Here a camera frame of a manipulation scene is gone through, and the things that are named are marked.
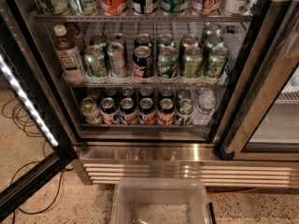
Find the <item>green can middle far back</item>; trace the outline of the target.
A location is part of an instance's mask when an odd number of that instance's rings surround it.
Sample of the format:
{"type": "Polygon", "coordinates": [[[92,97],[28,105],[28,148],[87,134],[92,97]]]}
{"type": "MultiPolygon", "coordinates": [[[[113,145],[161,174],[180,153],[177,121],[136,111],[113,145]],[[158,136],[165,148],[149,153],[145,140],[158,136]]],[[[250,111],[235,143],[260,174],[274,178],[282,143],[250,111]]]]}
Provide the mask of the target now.
{"type": "Polygon", "coordinates": [[[211,22],[205,24],[202,30],[201,41],[204,42],[209,35],[221,36],[221,26],[211,22]]]}

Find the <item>pink can middle back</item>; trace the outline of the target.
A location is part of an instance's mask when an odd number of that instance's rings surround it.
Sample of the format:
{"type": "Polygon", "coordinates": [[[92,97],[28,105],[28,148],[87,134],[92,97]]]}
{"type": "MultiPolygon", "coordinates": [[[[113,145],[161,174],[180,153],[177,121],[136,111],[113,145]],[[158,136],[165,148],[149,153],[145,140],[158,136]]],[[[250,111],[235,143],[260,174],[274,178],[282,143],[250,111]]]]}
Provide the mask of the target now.
{"type": "Polygon", "coordinates": [[[195,34],[186,34],[180,40],[179,48],[182,51],[190,46],[199,46],[199,40],[195,34]]]}

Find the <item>green can middle back centre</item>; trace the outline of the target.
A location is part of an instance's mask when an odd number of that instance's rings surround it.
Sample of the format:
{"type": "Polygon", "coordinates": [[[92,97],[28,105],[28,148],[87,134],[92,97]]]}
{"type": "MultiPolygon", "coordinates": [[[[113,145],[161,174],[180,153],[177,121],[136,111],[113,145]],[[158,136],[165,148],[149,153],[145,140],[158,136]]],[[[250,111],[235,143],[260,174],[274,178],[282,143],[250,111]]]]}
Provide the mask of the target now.
{"type": "Polygon", "coordinates": [[[175,47],[175,39],[171,34],[161,34],[157,38],[157,48],[160,49],[165,46],[175,47]]]}

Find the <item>green 7up can middle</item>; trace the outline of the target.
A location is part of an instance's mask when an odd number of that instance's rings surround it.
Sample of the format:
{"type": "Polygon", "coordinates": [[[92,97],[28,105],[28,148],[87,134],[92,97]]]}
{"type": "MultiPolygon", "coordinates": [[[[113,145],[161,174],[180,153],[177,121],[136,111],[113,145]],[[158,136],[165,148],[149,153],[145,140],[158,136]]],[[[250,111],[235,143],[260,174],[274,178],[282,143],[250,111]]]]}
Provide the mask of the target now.
{"type": "Polygon", "coordinates": [[[177,76],[178,54],[171,46],[160,48],[157,64],[157,76],[159,78],[174,78],[177,76]]]}

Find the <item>black can middle back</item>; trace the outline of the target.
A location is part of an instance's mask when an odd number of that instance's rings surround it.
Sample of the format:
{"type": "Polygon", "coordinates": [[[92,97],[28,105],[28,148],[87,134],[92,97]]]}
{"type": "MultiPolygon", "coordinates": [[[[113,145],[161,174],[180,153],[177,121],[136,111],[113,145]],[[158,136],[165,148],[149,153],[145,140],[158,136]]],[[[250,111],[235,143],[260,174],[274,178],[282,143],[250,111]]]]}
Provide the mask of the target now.
{"type": "Polygon", "coordinates": [[[149,48],[152,48],[153,43],[150,34],[147,33],[138,34],[135,38],[134,45],[136,48],[140,46],[147,46],[149,48]]]}

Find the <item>stainless steel fridge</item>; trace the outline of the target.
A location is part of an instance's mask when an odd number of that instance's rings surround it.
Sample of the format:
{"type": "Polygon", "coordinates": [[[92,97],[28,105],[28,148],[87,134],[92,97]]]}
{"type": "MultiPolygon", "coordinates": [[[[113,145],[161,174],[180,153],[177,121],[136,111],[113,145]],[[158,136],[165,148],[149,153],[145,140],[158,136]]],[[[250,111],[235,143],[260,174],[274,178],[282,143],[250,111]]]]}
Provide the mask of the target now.
{"type": "Polygon", "coordinates": [[[86,123],[79,104],[86,84],[68,84],[54,51],[64,21],[37,0],[1,0],[18,53],[7,55],[19,94],[51,146],[83,183],[127,178],[199,179],[209,187],[299,188],[296,142],[253,139],[298,65],[298,5],[260,0],[250,16],[218,14],[230,27],[233,59],[214,87],[216,112],[205,126],[86,123]]]}

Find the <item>black Coca-Cola can middle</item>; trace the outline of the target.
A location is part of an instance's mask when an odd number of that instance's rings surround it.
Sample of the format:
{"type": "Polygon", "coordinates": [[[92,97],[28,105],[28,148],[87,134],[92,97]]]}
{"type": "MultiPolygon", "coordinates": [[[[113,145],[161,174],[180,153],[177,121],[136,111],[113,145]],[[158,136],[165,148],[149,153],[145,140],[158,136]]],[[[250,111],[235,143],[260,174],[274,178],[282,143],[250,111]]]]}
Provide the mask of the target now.
{"type": "Polygon", "coordinates": [[[151,48],[139,46],[133,54],[134,76],[144,79],[153,77],[153,58],[151,48]]]}

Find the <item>silver can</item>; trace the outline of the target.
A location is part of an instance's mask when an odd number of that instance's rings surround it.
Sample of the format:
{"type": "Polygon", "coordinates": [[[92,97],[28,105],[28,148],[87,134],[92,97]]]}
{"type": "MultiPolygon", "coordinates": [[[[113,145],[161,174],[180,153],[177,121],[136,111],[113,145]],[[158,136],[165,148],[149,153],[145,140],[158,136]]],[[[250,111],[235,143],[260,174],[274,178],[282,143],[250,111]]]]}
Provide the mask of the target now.
{"type": "Polygon", "coordinates": [[[122,44],[124,46],[126,45],[126,37],[122,33],[115,33],[115,34],[111,35],[109,40],[111,42],[120,43],[120,44],[122,44]]]}
{"type": "Polygon", "coordinates": [[[113,77],[127,77],[126,60],[124,56],[124,46],[117,42],[112,42],[107,47],[107,54],[113,77]]]}

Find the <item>green can bottom front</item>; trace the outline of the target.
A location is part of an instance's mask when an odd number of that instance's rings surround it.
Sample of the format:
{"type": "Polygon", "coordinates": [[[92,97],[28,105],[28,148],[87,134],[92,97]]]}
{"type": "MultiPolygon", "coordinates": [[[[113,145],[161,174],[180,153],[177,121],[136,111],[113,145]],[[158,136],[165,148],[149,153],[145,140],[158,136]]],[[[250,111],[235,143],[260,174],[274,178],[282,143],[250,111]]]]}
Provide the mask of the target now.
{"type": "Polygon", "coordinates": [[[182,99],[177,103],[175,122],[177,125],[189,125],[192,122],[193,105],[190,99],[182,99]]]}

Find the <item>silver can middle front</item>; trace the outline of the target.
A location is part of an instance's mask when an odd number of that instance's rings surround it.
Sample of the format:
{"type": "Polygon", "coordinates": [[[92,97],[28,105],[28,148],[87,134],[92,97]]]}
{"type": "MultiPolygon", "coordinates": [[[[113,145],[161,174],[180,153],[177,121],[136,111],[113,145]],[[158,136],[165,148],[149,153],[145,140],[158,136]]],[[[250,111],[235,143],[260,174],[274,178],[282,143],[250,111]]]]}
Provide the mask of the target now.
{"type": "Polygon", "coordinates": [[[112,42],[107,47],[107,54],[113,77],[127,77],[126,60],[124,56],[124,46],[117,42],[112,42]]]}

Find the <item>green can middle back left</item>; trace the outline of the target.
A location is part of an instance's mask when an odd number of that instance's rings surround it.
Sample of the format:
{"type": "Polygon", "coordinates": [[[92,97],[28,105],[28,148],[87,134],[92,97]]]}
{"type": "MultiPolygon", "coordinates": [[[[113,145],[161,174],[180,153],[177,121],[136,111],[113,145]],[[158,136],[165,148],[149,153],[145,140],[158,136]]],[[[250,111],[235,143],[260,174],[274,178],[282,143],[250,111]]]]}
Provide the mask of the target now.
{"type": "Polygon", "coordinates": [[[90,40],[90,45],[98,45],[102,49],[105,49],[108,46],[107,36],[105,34],[93,35],[90,40]]]}

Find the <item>open black fridge door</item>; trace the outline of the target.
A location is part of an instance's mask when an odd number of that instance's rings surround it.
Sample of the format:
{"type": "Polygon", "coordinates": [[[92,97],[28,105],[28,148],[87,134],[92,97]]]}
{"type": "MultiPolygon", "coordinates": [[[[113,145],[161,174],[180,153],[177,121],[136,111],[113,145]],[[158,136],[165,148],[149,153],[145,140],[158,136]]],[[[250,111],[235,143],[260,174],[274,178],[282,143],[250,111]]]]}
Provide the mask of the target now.
{"type": "Polygon", "coordinates": [[[1,192],[0,220],[15,217],[20,206],[40,191],[55,176],[62,177],[75,151],[51,106],[48,75],[36,42],[25,22],[18,0],[0,0],[1,71],[52,153],[42,161],[33,161],[27,173],[14,176],[1,192]]]}

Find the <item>clear water bottle bottom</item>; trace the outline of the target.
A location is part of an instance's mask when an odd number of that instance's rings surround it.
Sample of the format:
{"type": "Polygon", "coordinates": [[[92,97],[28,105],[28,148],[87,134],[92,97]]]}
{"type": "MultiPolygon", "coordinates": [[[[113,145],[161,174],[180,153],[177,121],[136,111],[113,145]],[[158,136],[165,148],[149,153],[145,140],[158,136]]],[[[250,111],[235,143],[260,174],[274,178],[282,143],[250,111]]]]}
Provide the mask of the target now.
{"type": "Polygon", "coordinates": [[[192,122],[194,125],[208,125],[216,105],[213,91],[206,91],[199,95],[198,102],[194,108],[192,122]]]}

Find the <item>tea bottle white cap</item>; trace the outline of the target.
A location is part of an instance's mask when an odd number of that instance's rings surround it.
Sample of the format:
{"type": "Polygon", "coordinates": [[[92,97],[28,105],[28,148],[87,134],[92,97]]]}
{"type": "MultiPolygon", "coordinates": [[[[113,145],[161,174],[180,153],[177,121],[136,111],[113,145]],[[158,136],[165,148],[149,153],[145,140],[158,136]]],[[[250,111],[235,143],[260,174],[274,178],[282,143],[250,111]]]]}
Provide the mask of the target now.
{"type": "Polygon", "coordinates": [[[63,68],[64,80],[67,83],[79,84],[85,78],[85,70],[80,58],[78,46],[68,35],[64,25],[55,25],[55,51],[63,68]]]}

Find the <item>clear plastic bin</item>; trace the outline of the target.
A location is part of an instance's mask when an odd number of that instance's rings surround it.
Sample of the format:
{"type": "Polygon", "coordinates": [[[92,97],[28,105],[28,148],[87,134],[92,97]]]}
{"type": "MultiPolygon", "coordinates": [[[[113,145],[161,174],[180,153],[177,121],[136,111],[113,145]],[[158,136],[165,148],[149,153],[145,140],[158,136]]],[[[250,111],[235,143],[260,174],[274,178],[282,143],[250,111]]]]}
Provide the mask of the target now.
{"type": "Polygon", "coordinates": [[[110,224],[214,224],[199,179],[122,178],[110,224]]]}

